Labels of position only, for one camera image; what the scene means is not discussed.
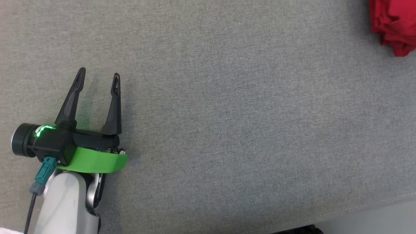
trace black cable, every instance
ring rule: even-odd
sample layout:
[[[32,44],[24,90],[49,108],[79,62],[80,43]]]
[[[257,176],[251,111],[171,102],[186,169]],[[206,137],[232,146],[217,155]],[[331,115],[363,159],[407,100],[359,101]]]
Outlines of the black cable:
[[[27,232],[29,231],[29,224],[30,224],[30,219],[32,218],[33,208],[35,207],[36,196],[37,196],[37,193],[34,192],[32,196],[32,200],[30,201],[29,212],[27,213],[24,234],[27,234]]]

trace camera lens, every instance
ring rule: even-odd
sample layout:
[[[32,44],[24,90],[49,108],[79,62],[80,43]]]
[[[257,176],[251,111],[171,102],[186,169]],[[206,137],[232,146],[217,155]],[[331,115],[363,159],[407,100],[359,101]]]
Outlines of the camera lens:
[[[38,127],[40,125],[23,123],[16,129],[12,137],[13,154],[31,158],[35,156],[31,148]]]

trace gray tablecloth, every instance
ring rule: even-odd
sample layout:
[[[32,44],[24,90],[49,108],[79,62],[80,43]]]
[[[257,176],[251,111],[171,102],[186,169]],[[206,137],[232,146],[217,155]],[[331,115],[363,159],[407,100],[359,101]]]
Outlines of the gray tablecloth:
[[[11,134],[52,124],[80,67],[83,129],[121,76],[103,234],[266,234],[416,193],[416,52],[379,45],[365,0],[4,0],[0,226],[23,230],[40,166]]]

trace folded red fabric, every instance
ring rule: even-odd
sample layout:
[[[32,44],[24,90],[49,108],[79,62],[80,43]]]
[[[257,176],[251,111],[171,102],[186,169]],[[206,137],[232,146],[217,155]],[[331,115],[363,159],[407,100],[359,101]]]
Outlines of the folded red fabric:
[[[371,30],[394,56],[404,57],[416,49],[416,0],[369,0]]]

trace glowing green led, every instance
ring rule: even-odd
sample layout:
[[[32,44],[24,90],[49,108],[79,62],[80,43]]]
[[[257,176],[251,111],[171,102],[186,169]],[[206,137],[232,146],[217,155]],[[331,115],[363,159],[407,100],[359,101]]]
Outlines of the glowing green led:
[[[39,129],[39,131],[37,131],[36,132],[36,137],[40,137],[40,134],[42,133],[42,131],[43,130],[45,130],[46,128],[49,128],[49,129],[55,129],[54,127],[51,127],[51,126],[42,126],[40,129]]]

